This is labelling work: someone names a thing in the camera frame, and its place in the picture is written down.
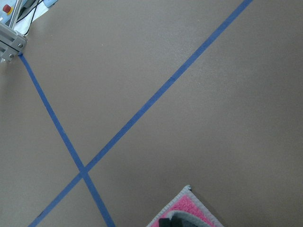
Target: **emergency stop button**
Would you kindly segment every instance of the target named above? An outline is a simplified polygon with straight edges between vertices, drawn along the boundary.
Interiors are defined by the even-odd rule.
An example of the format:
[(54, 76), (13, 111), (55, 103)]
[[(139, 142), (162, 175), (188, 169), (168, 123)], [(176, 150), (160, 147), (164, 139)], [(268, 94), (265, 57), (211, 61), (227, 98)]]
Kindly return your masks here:
[(4, 12), (6, 12), (8, 15), (12, 13), (13, 11), (13, 8), (10, 7), (8, 4), (6, 4), (3, 9), (2, 9)]

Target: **floor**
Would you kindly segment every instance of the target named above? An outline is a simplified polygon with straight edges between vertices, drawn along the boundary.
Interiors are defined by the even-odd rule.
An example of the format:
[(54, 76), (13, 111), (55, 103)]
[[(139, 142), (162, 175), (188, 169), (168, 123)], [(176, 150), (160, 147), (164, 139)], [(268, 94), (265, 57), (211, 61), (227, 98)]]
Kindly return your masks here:
[[(242, 3), (58, 1), (24, 57), (83, 165)], [(254, 0), (89, 171), (118, 227), (187, 184), (226, 227), (303, 226), (303, 1)], [(0, 65), (0, 226), (79, 170), (22, 61)], [(81, 179), (37, 225), (105, 227)]]

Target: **metal frame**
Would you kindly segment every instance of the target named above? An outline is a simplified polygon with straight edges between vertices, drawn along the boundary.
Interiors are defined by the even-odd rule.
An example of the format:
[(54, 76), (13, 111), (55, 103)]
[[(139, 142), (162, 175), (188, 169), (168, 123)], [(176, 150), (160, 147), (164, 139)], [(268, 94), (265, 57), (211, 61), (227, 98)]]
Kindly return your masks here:
[(0, 23), (0, 62), (1, 59), (11, 61), (25, 47), (26, 38), (17, 31), (14, 26), (21, 10), (22, 0), (17, 0), (11, 16), (9, 26)]

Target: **pink rug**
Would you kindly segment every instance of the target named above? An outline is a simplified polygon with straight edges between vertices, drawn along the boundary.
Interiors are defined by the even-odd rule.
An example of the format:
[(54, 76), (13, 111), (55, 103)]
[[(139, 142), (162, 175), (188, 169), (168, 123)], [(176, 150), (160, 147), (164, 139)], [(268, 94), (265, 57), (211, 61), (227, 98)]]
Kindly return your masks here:
[(190, 213), (202, 219), (211, 227), (223, 227), (214, 215), (200, 202), (200, 200), (190, 191), (189, 185), (169, 203), (161, 212), (151, 221), (147, 227), (159, 227), (159, 219), (165, 218), (172, 210), (180, 210)]

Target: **blue tape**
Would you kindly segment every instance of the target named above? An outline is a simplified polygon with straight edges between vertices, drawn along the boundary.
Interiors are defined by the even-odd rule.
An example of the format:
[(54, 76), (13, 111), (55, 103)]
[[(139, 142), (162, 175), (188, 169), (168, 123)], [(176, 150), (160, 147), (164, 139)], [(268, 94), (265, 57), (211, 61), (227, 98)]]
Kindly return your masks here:
[(49, 104), (42, 88), (40, 87), (32, 69), (30, 68), (30, 65), (28, 64), (27, 60), (25, 59), (25, 57), (23, 56), (23, 54), (20, 54), (19, 55), (20, 59), (22, 60), (23, 64), (25, 65), (28, 73), (29, 73), (29, 76), (31, 77), (32, 81), (33, 81), (33, 84), (38, 92), (38, 94), (40, 95), (40, 98), (44, 104), (44, 106), (46, 107), (56, 129), (58, 130), (66, 148), (68, 149), (72, 159), (74, 160), (74, 162), (76, 163), (76, 166), (78, 167), (79, 171), (80, 171), (80, 175), (82, 176), (82, 178), (84, 179), (86, 185), (87, 185), (87, 188), (89, 189), (101, 215), (103, 216), (103, 219), (105, 221), (105, 223), (107, 224), (108, 227), (114, 227), (115, 224), (108, 212), (108, 210), (106, 209), (105, 207), (105, 204), (104, 202), (102, 201), (93, 181), (91, 180), (88, 172), (85, 170), (84, 168), (84, 165), (79, 157), (79, 155), (77, 154), (75, 148), (73, 147), (70, 139), (68, 138), (68, 136), (66, 135), (63, 127), (61, 126), (56, 114), (54, 113), (51, 105)]
[[(244, 0), (232, 13), (223, 21), (223, 23), (208, 37), (208, 39), (189, 57), (189, 59), (168, 79), (168, 81), (144, 104), (144, 106), (126, 123), (126, 125), (98, 152), (98, 154), (89, 162), (85, 167), (86, 173), (88, 173), (101, 158), (130, 130), (130, 128), (145, 114), (145, 112), (169, 89), (171, 85), (197, 60), (198, 57), (218, 38), (218, 36), (240, 15), (240, 13), (250, 4), (253, 0)], [(21, 55), (21, 60), (26, 66), (29, 74), (32, 73), (30, 66), (25, 58)], [(59, 203), (59, 201), (78, 183), (74, 179), (45, 210), (34, 221), (34, 225), (29, 227), (35, 227), (45, 216)], [(94, 194), (96, 190), (94, 184), (90, 184), (91, 189), (89, 191)]]
[(57, 197), (35, 218), (35, 220), (28, 227), (36, 227), (52, 209), (70, 192), (71, 189), (82, 179), (78, 174), (75, 178), (57, 195)]
[(208, 39), (181, 65), (181, 67), (160, 87), (160, 89), (141, 107), (125, 126), (99, 151), (86, 166), (89, 172), (103, 156), (127, 133), (146, 111), (172, 86), (176, 80), (197, 60), (198, 57), (219, 37), (219, 35), (237, 18), (253, 0), (243, 1), (230, 16), (208, 37)]

